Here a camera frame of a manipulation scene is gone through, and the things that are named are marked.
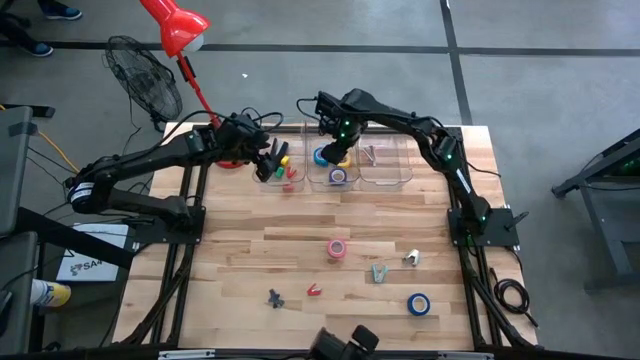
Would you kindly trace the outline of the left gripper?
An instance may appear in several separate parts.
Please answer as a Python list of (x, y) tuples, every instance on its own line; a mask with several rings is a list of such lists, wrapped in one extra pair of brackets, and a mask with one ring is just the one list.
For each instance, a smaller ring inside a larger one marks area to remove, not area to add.
[(257, 175), (272, 175), (276, 171), (276, 161), (282, 165), (287, 156), (288, 142), (283, 142), (278, 150), (278, 140), (274, 138), (269, 152), (268, 140), (269, 135), (261, 127), (254, 127), (245, 132), (239, 146), (240, 159), (253, 163)]

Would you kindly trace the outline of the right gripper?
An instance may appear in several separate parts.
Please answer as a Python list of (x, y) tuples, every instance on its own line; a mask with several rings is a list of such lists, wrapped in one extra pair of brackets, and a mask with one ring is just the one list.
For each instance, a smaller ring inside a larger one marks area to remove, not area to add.
[(337, 120), (329, 128), (329, 133), (340, 146), (339, 155), (336, 145), (330, 143), (322, 149), (322, 157), (328, 163), (337, 163), (338, 157), (344, 159), (348, 153), (348, 148), (352, 147), (359, 140), (360, 123), (352, 119)]

